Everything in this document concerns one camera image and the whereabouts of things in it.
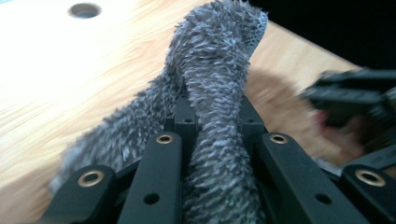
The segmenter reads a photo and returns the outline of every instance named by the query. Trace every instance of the dark background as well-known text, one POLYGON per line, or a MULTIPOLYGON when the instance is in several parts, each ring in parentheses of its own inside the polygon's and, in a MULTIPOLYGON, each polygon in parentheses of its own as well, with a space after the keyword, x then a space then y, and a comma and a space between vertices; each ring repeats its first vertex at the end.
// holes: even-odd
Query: dark background
POLYGON ((360 66, 396 69, 396 0, 250 0, 271 21, 360 66))

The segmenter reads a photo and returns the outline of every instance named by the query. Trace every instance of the light wood surface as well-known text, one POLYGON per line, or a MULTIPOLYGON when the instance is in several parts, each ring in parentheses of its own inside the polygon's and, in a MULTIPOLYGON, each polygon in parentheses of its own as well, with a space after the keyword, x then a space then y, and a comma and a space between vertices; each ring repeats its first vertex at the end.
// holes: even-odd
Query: light wood surface
MULTIPOLYGON (((91 2, 102 12, 87 20, 68 14, 78 1, 0 4, 0 223, 42 214, 65 147, 160 74, 175 25, 207 1, 91 2)), ((251 59, 257 76, 296 90, 324 70, 351 68, 271 22, 251 59)), ((251 96, 264 91, 249 83, 251 96)))

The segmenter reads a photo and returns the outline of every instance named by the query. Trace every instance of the gray fabric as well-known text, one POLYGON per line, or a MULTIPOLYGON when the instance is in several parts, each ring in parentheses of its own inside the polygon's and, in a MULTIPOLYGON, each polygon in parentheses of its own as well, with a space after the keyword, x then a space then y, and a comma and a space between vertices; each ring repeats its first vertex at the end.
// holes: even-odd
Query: gray fabric
POLYGON ((163 129, 186 89, 198 122, 184 214, 189 223, 263 223, 249 157, 238 131, 248 59, 267 24, 265 13, 241 1, 205 4, 177 26, 165 68, 138 97, 86 133, 64 155, 53 193, 77 169, 104 164, 119 171, 138 160, 163 129))

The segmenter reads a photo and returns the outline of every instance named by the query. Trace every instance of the gray towel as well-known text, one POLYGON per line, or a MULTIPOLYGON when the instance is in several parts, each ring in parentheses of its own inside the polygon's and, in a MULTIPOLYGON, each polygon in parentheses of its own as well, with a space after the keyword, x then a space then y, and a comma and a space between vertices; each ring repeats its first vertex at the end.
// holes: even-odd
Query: gray towel
POLYGON ((216 1, 192 10, 177 26, 162 73, 66 150, 51 191, 82 167, 103 164, 117 172, 139 160, 149 137, 174 116, 176 98, 187 91, 202 130, 184 180, 186 220, 263 223, 238 114, 248 60, 266 24, 265 13, 242 1, 216 1))

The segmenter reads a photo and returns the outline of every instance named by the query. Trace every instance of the microfiber cloth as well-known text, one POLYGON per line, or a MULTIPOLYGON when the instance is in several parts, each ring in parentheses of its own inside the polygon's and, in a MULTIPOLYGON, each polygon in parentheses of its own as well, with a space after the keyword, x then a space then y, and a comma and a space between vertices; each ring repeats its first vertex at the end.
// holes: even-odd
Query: microfiber cloth
POLYGON ((124 108, 70 146, 52 193, 76 170, 103 164, 115 172, 138 161, 148 139, 163 130, 185 91, 202 129, 184 179, 189 223, 263 223, 238 114, 249 58, 262 39, 267 16, 242 1, 216 1, 192 10, 179 25, 162 73, 124 108))

